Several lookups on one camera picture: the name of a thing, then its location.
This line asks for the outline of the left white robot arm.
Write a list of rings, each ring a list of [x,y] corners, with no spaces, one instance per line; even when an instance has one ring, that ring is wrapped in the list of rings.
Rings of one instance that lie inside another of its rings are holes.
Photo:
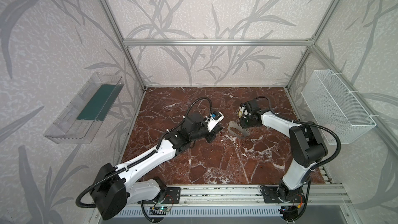
[[[102,166],[94,180],[94,188],[89,191],[102,219],[115,217],[127,204],[154,200],[164,194],[167,187],[161,180],[139,181],[140,178],[186,151],[197,140],[205,139],[211,143],[222,130],[220,121],[223,119],[224,115],[219,111],[206,117],[199,113],[190,114],[180,126],[167,131],[160,144],[127,162]]]

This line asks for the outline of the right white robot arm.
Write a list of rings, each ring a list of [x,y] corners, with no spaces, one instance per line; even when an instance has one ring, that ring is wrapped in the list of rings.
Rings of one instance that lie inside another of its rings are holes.
[[[289,138],[293,157],[291,165],[279,181],[278,188],[267,189],[265,193],[278,197],[281,202],[293,201],[315,166],[328,154],[320,133],[325,128],[313,122],[290,120],[270,109],[262,110],[256,99],[242,103],[238,115],[244,129],[266,126]]]

